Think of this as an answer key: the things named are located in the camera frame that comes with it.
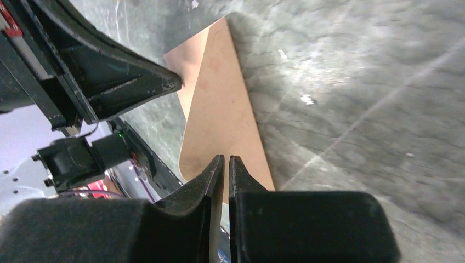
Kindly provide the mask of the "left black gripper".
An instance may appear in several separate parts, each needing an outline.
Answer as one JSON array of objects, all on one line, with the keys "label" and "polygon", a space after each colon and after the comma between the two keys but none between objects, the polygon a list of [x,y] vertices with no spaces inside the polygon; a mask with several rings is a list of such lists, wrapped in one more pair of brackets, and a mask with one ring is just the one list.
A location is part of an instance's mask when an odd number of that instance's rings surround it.
[{"label": "left black gripper", "polygon": [[1,113],[36,105],[52,130],[74,136],[181,86],[71,1],[1,1]]}]

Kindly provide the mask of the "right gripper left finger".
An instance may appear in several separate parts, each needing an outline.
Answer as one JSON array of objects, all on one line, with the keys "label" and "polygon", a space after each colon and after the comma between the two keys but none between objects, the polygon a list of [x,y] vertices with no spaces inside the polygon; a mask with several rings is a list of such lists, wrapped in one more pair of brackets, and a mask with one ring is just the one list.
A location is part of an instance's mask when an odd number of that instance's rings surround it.
[{"label": "right gripper left finger", "polygon": [[1,226],[1,262],[217,262],[224,156],[145,199],[29,199]]}]

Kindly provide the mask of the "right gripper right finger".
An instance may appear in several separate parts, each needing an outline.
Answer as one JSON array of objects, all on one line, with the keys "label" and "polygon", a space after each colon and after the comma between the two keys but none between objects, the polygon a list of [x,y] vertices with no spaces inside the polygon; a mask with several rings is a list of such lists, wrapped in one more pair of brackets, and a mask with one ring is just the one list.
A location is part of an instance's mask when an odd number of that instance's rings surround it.
[{"label": "right gripper right finger", "polygon": [[360,191],[268,191],[229,161],[232,262],[399,262],[384,209]]}]

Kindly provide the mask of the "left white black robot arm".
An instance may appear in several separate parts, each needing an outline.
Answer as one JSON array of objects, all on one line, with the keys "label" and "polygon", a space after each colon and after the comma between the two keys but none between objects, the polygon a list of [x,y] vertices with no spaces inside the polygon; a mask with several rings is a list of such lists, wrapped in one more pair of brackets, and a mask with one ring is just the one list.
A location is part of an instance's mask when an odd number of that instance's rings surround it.
[{"label": "left white black robot arm", "polygon": [[62,193],[125,161],[163,195],[174,174],[120,115],[181,77],[99,32],[69,1],[1,1],[1,113],[36,105],[64,138],[32,157]]}]

